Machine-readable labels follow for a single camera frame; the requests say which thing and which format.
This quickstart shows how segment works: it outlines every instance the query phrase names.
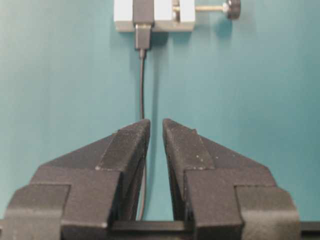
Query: black cable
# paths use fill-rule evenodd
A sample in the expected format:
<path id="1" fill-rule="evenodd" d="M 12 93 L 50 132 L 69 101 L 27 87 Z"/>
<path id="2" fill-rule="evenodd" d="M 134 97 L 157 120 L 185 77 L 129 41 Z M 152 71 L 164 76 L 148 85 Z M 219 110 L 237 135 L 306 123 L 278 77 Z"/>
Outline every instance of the black cable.
<path id="1" fill-rule="evenodd" d="M 140 50 L 140 118 L 145 119 L 145 94 L 144 94 L 144 82 L 145 82 L 145 50 Z"/>
<path id="2" fill-rule="evenodd" d="M 139 57 L 140 57 L 140 118 L 141 118 L 141 120 L 143 120 L 143 119 L 145 119 L 144 85 L 145 85 L 146 50 L 140 49 Z M 147 159 L 145 159 L 145 165 L 143 168 L 141 196 L 140 197 L 141 197 L 140 211 L 139 211 L 139 214 L 137 217 L 137 220 L 139 220 L 139 221 L 141 221 L 144 217 L 146 198 L 147 198 Z"/>

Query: usb connector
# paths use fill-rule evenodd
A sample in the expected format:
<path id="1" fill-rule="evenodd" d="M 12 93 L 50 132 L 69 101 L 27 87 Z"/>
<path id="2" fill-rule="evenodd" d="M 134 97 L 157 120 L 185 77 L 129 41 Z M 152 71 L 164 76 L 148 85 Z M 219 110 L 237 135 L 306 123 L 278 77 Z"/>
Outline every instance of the usb connector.
<path id="1" fill-rule="evenodd" d="M 146 50 L 150 49 L 151 42 L 151 25 L 136 24 L 135 25 L 135 49 L 140 51 L 139 57 L 146 57 Z"/>

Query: clamp screw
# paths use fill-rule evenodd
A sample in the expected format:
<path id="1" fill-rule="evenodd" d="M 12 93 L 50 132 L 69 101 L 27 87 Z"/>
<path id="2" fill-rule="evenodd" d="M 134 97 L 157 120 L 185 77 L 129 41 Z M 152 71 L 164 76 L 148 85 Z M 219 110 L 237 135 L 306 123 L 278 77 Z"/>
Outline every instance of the clamp screw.
<path id="1" fill-rule="evenodd" d="M 175 13 L 180 12 L 179 6 L 173 6 Z M 227 0 L 223 5 L 201 5 L 195 6 L 198 13 L 222 12 L 228 19 L 238 19 L 241 13 L 241 0 Z"/>

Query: white plastic block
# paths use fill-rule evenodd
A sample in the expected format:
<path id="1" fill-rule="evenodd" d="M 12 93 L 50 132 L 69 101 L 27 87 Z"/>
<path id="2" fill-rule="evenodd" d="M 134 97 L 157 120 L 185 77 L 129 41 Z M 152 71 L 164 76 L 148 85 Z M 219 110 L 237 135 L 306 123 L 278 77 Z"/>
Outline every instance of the white plastic block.
<path id="1" fill-rule="evenodd" d="M 114 0 L 113 20 L 119 32 L 133 32 L 133 0 Z"/>
<path id="2" fill-rule="evenodd" d="M 195 0 L 154 1 L 154 32 L 192 32 L 196 23 Z M 173 6 L 180 6 L 180 18 Z M 114 22 L 118 32 L 134 32 L 133 0 L 114 0 Z"/>

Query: cable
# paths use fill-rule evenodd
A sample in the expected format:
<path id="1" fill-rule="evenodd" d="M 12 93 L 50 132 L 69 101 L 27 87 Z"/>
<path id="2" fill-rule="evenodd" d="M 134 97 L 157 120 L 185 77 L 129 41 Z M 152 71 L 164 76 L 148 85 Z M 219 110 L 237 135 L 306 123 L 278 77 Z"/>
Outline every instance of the cable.
<path id="1" fill-rule="evenodd" d="M 144 94 L 144 84 L 145 84 L 145 59 L 146 59 L 146 50 L 140 49 L 140 118 L 145 119 L 145 94 Z M 147 192 L 147 159 L 145 159 L 145 165 L 143 168 L 142 175 L 142 184 L 141 184 L 141 202 L 140 210 L 138 213 L 137 220 L 141 221 L 145 213 L 145 204 L 146 204 L 146 194 Z"/>
<path id="2" fill-rule="evenodd" d="M 135 1 L 136 3 L 140 4 L 139 9 L 145 8 L 144 1 Z M 136 20 L 140 22 L 138 18 L 143 17 L 144 14 L 136 15 Z M 150 17 L 150 21 L 146 21 L 146 23 L 135 25 L 135 49 L 139 51 L 139 58 L 140 58 L 140 118 L 145 118 L 145 101 L 144 101 L 144 81 L 145 81 L 145 59 L 147 50 L 150 49 L 151 46 L 151 30 L 152 30 L 152 23 L 153 16 Z M 146 198 L 147 198 L 147 158 L 145 159 L 145 165 L 143 169 L 143 176 L 142 176 L 142 183 L 141 183 L 141 195 L 140 195 L 140 209 L 137 215 L 137 220 L 141 221 L 144 217 L 145 206 L 146 206 Z"/>

